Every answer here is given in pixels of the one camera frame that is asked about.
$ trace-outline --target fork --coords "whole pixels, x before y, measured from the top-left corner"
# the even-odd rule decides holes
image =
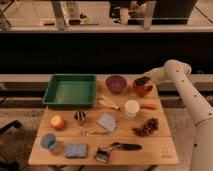
[[[109,135],[111,134],[110,132],[107,132],[107,131],[99,131],[99,132],[96,132],[96,131],[81,131],[80,132],[81,135],[83,136],[89,136],[91,134],[96,134],[96,135]]]

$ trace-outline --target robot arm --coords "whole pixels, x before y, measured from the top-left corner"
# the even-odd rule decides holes
[[[177,60],[148,72],[156,84],[170,79],[191,114],[197,128],[191,171],[213,171],[213,108],[187,78],[190,73],[191,67]]]

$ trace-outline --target purple bowl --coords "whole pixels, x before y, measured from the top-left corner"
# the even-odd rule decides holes
[[[107,88],[114,94],[120,93],[127,86],[124,77],[120,75],[111,75],[106,79]]]

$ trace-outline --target green tray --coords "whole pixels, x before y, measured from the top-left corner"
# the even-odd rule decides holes
[[[96,76],[79,74],[52,75],[43,103],[48,107],[90,108],[95,102]]]

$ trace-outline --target bunch of grapes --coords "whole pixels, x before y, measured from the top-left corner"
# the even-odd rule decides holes
[[[151,118],[151,119],[148,119],[144,123],[142,128],[133,127],[132,130],[133,130],[135,135],[143,137],[143,136],[152,134],[153,131],[155,131],[155,130],[158,130],[158,125],[159,125],[158,119],[157,118]]]

